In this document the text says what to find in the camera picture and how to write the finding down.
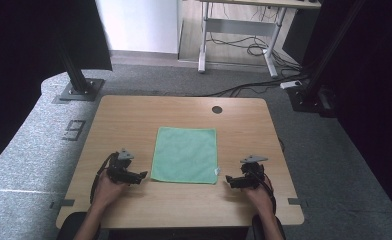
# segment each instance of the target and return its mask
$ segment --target green cloth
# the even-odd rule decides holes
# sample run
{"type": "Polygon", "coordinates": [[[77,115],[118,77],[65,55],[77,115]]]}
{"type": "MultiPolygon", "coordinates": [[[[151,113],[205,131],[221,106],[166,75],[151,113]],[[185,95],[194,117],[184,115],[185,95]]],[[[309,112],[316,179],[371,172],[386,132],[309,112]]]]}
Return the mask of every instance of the green cloth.
{"type": "Polygon", "coordinates": [[[215,129],[159,128],[153,156],[152,179],[215,184],[217,167],[215,129]]]}

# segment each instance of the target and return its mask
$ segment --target black pole base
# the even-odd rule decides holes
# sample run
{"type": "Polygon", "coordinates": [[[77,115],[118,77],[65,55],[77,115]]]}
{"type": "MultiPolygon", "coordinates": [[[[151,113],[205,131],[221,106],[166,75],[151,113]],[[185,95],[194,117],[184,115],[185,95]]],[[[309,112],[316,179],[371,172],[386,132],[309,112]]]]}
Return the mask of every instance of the black pole base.
{"type": "Polygon", "coordinates": [[[105,80],[86,78],[87,88],[84,91],[76,91],[71,83],[68,83],[62,94],[59,96],[61,101],[89,101],[96,99],[99,90],[102,88],[105,80]]]}
{"type": "Polygon", "coordinates": [[[303,87],[293,87],[286,89],[295,112],[319,113],[322,117],[335,118],[333,96],[334,94],[327,90],[321,89],[318,97],[313,100],[307,100],[306,92],[303,87]]]}

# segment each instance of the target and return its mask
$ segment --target white table leg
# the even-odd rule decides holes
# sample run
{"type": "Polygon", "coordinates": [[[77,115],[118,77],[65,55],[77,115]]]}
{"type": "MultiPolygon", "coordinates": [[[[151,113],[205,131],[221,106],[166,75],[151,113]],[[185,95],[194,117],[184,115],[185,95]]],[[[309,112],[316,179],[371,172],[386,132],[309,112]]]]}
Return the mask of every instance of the white table leg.
{"type": "Polygon", "coordinates": [[[199,67],[198,72],[205,72],[205,62],[206,62],[206,24],[208,21],[208,9],[209,3],[203,2],[203,16],[202,16],[202,45],[199,50],[199,67]]]}
{"type": "Polygon", "coordinates": [[[280,32],[280,28],[283,23],[283,18],[284,18],[284,15],[286,14],[286,10],[287,10],[287,8],[285,8],[285,7],[280,8],[280,11],[278,13],[278,18],[276,21],[276,26],[274,28],[273,35],[271,36],[271,42],[270,42],[268,48],[266,50],[264,50],[265,61],[267,62],[268,70],[270,70],[270,75],[272,78],[277,78],[278,75],[277,75],[277,71],[275,69],[271,54],[274,50],[274,45],[277,41],[278,33],[280,32]]]}

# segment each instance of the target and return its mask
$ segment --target table top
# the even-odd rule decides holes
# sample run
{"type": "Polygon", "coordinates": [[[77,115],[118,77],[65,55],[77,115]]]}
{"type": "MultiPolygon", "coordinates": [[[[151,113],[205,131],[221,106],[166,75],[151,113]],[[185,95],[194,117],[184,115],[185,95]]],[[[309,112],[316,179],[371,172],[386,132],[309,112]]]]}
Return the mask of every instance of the table top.
{"type": "Polygon", "coordinates": [[[321,8],[321,3],[318,0],[311,3],[308,0],[199,0],[200,2],[212,3],[227,3],[227,4],[242,4],[242,5],[256,5],[256,6],[271,6],[271,7],[288,7],[288,8],[303,8],[303,9],[318,9],[321,8]]]}
{"type": "Polygon", "coordinates": [[[101,100],[56,221],[61,227],[72,212],[90,207],[91,185],[102,162],[126,148],[134,155],[131,172],[149,171],[140,185],[132,185],[102,220],[102,228],[250,226],[255,209],[225,175],[242,176],[240,160],[249,155],[263,162],[277,199],[277,216],[286,225],[302,224],[299,205],[280,143],[263,99],[155,96],[105,96],[101,100]],[[214,106],[222,108],[217,114],[214,106]],[[150,179],[159,127],[215,128],[218,166],[215,185],[165,183],[150,179]]]}

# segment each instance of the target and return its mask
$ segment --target person's left hand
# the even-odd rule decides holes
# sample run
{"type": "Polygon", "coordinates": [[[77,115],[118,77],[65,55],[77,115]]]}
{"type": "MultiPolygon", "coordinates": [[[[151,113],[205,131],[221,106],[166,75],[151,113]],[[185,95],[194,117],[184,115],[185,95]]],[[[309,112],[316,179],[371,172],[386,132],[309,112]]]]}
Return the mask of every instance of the person's left hand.
{"type": "Polygon", "coordinates": [[[106,169],[99,176],[99,182],[94,192],[93,206],[106,208],[115,202],[121,193],[128,188],[127,183],[114,183],[109,179],[106,169]]]}

